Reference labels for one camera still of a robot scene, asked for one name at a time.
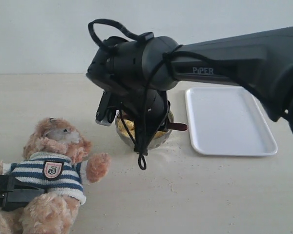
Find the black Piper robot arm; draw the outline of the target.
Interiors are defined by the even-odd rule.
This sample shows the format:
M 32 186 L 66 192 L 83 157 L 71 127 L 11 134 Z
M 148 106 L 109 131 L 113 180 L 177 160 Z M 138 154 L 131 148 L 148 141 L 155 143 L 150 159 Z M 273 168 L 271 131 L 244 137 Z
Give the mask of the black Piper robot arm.
M 293 133 L 293 27 L 179 45 L 170 37 L 140 35 L 111 19 L 96 19 L 123 33 L 101 40 L 88 24 L 98 51 L 86 76 L 103 89 L 96 122 L 109 126 L 117 115 L 135 123 L 131 136 L 138 165 L 147 167 L 147 147 L 158 131 L 184 131 L 168 119 L 167 91 L 180 81 L 243 87 L 272 121 L 285 119 Z

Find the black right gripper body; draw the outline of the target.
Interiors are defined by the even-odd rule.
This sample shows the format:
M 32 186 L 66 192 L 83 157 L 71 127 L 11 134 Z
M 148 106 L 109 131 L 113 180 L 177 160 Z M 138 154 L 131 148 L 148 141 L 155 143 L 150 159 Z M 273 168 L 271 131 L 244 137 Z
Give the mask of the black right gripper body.
M 166 91 L 154 89 L 147 90 L 146 97 L 144 89 L 138 89 L 129 92 L 127 95 L 116 96 L 116 106 L 120 110 L 121 103 L 130 120 L 136 123 L 142 123 L 142 117 L 146 121 L 146 134 L 155 136 L 162 129 L 167 129 L 167 111 L 168 100 Z

